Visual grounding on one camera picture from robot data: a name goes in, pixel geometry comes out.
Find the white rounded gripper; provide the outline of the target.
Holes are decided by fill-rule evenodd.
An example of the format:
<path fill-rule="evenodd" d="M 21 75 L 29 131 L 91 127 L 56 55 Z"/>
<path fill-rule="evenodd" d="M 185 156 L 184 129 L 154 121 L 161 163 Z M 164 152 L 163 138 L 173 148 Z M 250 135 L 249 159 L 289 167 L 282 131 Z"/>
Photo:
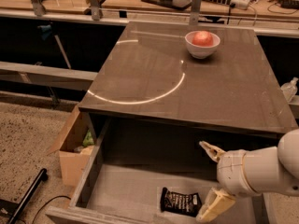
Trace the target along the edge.
<path fill-rule="evenodd" d="M 217 179 L 222 186 L 222 189 L 211 188 L 208 192 L 196 216 L 199 223 L 208 223 L 226 212 L 235 204 L 235 197 L 259 196 L 245 175 L 245 150 L 225 152 L 206 141 L 200 141 L 199 145 L 210 159 L 218 163 Z"/>

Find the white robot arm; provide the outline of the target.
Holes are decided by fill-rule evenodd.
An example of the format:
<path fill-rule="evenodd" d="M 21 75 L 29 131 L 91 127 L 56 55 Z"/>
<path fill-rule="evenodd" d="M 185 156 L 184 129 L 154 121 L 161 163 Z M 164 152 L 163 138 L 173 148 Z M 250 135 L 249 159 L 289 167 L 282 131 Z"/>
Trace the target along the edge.
<path fill-rule="evenodd" d="M 275 147 L 224 151 L 206 141 L 199 145 L 217 163 L 218 188 L 206 196 L 196 220 L 208 223 L 238 198 L 275 192 L 299 196 L 299 130 L 285 133 Z"/>

